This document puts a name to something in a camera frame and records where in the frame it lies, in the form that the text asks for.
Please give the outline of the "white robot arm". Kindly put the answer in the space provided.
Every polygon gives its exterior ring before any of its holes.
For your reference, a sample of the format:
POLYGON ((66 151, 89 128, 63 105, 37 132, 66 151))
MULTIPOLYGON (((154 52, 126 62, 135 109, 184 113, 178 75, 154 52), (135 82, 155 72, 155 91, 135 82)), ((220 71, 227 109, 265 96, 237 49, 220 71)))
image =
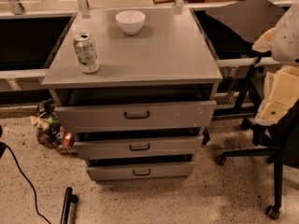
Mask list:
POLYGON ((272 59, 282 65, 276 73, 267 72, 264 98, 255 122, 277 124, 299 100, 299 2, 294 2, 274 28, 256 40, 255 51, 271 51, 272 59))

